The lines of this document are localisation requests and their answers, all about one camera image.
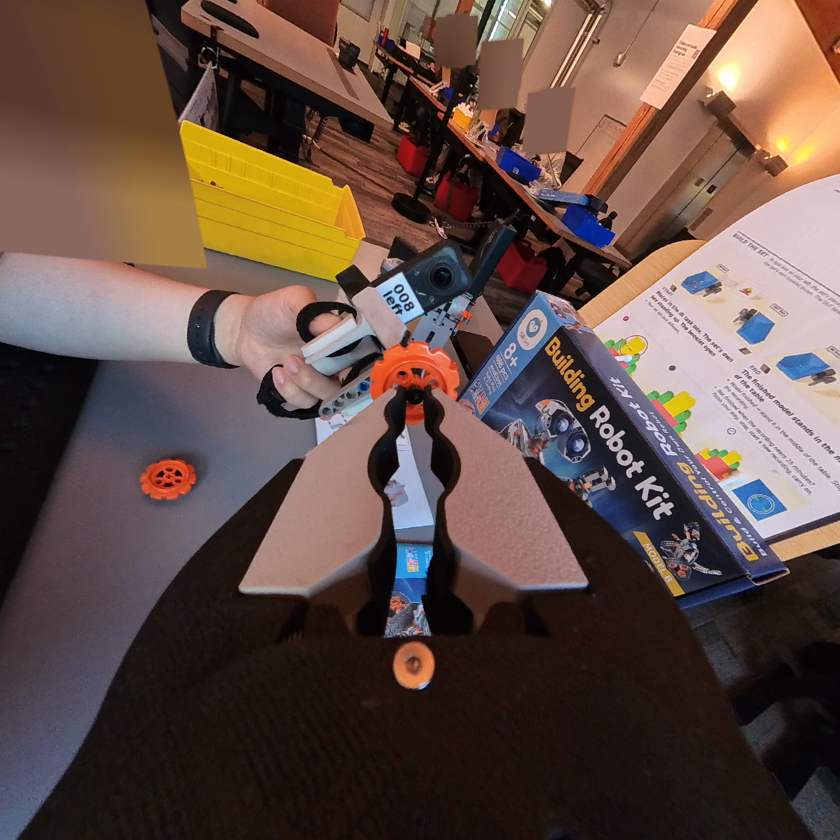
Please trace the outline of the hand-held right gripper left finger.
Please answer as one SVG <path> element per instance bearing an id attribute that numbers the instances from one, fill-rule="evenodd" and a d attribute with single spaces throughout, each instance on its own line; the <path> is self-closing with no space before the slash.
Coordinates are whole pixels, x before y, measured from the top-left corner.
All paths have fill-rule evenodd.
<path id="1" fill-rule="evenodd" d="M 302 596 L 384 635 L 396 572 L 385 485 L 405 419 L 405 388 L 388 390 L 303 459 L 240 592 Z"/>

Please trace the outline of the orange toy gear wheel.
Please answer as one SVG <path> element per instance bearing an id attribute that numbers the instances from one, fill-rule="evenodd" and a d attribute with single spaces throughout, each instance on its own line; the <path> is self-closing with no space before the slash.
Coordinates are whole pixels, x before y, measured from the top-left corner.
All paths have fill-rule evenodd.
<path id="1" fill-rule="evenodd" d="M 179 458 L 165 458 L 146 468 L 140 478 L 142 492 L 156 501 L 174 501 L 196 483 L 192 465 Z"/>
<path id="2" fill-rule="evenodd" d="M 424 420 L 425 387 L 431 385 L 456 399 L 458 368 L 444 350 L 431 350 L 427 343 L 397 344 L 373 366 L 371 398 L 375 400 L 398 385 L 406 388 L 406 424 L 420 424 Z"/>

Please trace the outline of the grey toy brick assembly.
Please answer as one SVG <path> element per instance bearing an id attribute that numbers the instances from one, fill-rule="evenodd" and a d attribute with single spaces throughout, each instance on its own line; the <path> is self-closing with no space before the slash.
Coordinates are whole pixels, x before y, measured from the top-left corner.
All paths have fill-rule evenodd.
<path id="1" fill-rule="evenodd" d="M 418 338 L 414 338 L 407 328 L 411 332 L 411 339 L 402 346 L 418 341 L 427 343 L 431 350 L 443 349 L 460 326 L 470 319 L 474 303 L 469 295 L 460 295 L 432 310 L 421 317 Z M 304 360 L 324 375 L 350 369 L 338 392 L 321 404 L 318 413 L 323 419 L 338 414 L 350 417 L 371 404 L 371 371 L 386 352 L 378 339 L 370 335 L 361 323 L 358 295 L 352 299 L 349 308 L 350 312 L 342 317 L 339 324 L 317 338 L 309 339 L 301 350 Z"/>

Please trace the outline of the person's left forearm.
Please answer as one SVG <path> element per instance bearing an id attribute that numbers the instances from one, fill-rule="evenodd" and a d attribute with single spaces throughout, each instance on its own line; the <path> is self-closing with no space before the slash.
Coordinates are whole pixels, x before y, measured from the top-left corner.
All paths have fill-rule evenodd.
<path id="1" fill-rule="evenodd" d="M 100 361 L 192 363 L 186 328 L 203 292 L 121 263 L 4 252 L 1 341 Z"/>

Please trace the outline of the person's left hand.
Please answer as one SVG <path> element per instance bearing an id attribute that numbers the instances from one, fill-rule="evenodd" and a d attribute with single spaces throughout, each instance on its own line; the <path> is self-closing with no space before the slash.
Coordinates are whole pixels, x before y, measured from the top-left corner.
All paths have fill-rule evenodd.
<path id="1" fill-rule="evenodd" d="M 310 408 L 339 388 L 329 377 L 305 364 L 299 352 L 299 311 L 315 302 L 313 290 L 284 287 L 258 297 L 233 295 L 214 318 L 215 344 L 225 362 L 242 366 L 259 381 L 270 371 L 276 390 L 291 408 Z"/>

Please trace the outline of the black stand base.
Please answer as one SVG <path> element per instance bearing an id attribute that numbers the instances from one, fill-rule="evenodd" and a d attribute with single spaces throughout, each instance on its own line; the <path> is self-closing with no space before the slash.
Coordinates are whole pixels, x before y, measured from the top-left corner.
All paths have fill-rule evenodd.
<path id="1" fill-rule="evenodd" d="M 398 214 L 416 224 L 428 224 L 429 219 L 434 215 L 434 211 L 420 200 L 417 191 L 395 193 L 391 205 Z"/>

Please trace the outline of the red plastic bin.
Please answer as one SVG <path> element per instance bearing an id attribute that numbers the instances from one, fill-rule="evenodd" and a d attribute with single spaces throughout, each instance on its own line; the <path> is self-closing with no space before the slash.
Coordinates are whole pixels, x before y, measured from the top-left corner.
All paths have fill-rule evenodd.
<path id="1" fill-rule="evenodd" d="M 460 223 L 470 221 L 479 193 L 460 175 L 447 172 L 440 178 L 434 206 Z"/>
<path id="2" fill-rule="evenodd" d="M 508 289 L 533 294 L 543 279 L 548 266 L 537 255 L 525 238 L 511 242 L 501 258 L 497 270 Z"/>
<path id="3" fill-rule="evenodd" d="M 403 135 L 397 148 L 396 160 L 405 173 L 416 179 L 423 173 L 429 157 L 429 148 L 419 138 Z"/>

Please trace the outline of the wooden long table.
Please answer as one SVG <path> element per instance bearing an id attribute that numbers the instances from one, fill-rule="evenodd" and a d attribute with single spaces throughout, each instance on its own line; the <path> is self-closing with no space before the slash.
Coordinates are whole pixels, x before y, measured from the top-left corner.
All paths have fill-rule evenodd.
<path id="1" fill-rule="evenodd" d="M 398 106 L 400 113 L 404 112 L 410 98 L 421 98 L 428 107 L 433 140 L 426 166 L 417 179 L 414 189 L 419 193 L 419 196 L 424 193 L 427 175 L 431 168 L 436 165 L 440 155 L 438 146 L 447 144 L 451 152 L 463 152 L 469 155 L 475 165 L 481 167 L 490 186 L 493 187 L 493 195 L 497 197 L 498 201 L 514 207 L 514 216 L 527 229 L 533 228 L 536 231 L 544 229 L 546 235 L 551 237 L 551 244 L 558 239 L 562 239 L 570 246 L 582 249 L 584 256 L 588 256 L 589 259 L 603 260 L 606 264 L 616 266 L 621 270 L 629 270 L 632 267 L 632 263 L 621 255 L 615 247 L 609 245 L 598 248 L 574 235 L 562 224 L 561 218 L 554 211 L 546 209 L 535 196 L 528 192 L 525 185 L 520 184 L 513 176 L 502 171 L 497 166 L 493 154 L 488 152 L 485 147 L 477 145 L 454 120 L 447 118 L 446 108 L 443 108 L 441 103 L 436 100 L 431 92 L 431 87 L 426 85 L 424 81 L 417 80 L 414 76 L 409 77 L 409 81 L 404 88 Z"/>

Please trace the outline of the blue robot kit box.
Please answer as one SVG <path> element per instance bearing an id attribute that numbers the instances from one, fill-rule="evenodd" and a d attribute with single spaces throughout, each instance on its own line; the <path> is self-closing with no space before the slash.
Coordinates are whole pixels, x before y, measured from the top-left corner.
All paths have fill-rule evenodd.
<path id="1" fill-rule="evenodd" d="M 459 400 L 613 526 L 683 606 L 789 573 L 563 299 L 537 292 Z"/>

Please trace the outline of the blue plastic bin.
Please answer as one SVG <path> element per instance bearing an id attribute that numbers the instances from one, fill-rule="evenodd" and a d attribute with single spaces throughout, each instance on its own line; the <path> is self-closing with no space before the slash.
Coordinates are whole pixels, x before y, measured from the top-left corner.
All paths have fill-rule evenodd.
<path id="1" fill-rule="evenodd" d="M 496 164 L 503 172 L 516 176 L 523 184 L 537 181 L 542 173 L 538 164 L 532 163 L 526 156 L 507 146 L 499 148 Z"/>
<path id="2" fill-rule="evenodd" d="M 609 246 L 614 240 L 614 232 L 599 224 L 590 210 L 588 206 L 570 205 L 564 211 L 562 224 L 574 235 L 598 248 Z"/>

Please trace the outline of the black wristband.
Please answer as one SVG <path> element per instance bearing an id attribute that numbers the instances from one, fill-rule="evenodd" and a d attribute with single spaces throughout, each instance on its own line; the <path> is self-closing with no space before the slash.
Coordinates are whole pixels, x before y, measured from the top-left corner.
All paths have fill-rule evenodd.
<path id="1" fill-rule="evenodd" d="M 194 361 L 217 369 L 234 370 L 235 364 L 225 361 L 215 341 L 216 312 L 227 298 L 237 292 L 208 290 L 193 304 L 186 327 L 186 343 Z"/>

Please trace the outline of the beige long table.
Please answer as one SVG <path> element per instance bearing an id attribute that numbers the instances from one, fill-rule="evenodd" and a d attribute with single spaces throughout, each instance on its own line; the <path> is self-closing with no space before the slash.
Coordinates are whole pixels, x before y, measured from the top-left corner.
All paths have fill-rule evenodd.
<path id="1" fill-rule="evenodd" d="M 253 25 L 259 37 L 251 37 L 216 18 L 199 1 L 182 6 L 183 24 L 203 36 L 211 34 L 211 27 L 217 27 L 217 40 L 228 51 L 255 61 L 365 121 L 384 129 L 392 125 L 391 116 L 362 71 L 341 67 L 331 47 L 257 2 L 218 4 Z"/>

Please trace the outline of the grey double door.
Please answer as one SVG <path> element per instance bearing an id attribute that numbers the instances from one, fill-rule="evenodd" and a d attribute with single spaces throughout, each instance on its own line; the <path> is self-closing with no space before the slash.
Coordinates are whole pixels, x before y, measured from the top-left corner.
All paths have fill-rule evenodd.
<path id="1" fill-rule="evenodd" d="M 660 240 L 673 240 L 691 225 L 712 195 L 727 184 L 754 152 L 754 146 L 730 120 L 716 121 L 618 236 L 617 249 L 626 257 L 636 258 Z"/>

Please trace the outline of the printed instruction sheet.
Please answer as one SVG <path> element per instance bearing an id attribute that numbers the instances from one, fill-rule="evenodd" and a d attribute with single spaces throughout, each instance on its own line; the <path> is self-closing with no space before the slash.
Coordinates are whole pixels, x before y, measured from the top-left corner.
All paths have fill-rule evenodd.
<path id="1" fill-rule="evenodd" d="M 735 453 L 721 488 L 768 542 L 839 511 L 839 176 L 755 209 L 596 333 L 639 336 L 633 378 L 694 401 L 695 455 Z"/>

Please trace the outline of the white wall notice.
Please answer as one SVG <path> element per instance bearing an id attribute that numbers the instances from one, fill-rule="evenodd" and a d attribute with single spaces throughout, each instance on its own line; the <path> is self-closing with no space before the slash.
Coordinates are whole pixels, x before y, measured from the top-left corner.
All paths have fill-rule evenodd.
<path id="1" fill-rule="evenodd" d="M 689 24 L 647 85 L 640 101 L 662 109 L 715 34 L 715 29 Z"/>

